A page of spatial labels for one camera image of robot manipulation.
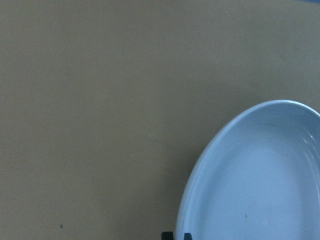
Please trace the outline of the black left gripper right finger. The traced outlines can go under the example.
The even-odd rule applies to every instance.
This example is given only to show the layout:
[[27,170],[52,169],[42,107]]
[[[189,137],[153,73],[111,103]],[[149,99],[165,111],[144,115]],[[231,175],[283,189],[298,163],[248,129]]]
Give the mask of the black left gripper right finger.
[[183,236],[183,240],[193,240],[192,234],[189,232],[185,232]]

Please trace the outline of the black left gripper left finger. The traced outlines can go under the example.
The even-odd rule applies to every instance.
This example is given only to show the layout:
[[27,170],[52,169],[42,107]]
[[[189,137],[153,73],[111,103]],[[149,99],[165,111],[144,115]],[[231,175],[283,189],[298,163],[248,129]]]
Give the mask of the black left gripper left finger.
[[164,231],[161,233],[161,240],[174,240],[174,233],[172,231]]

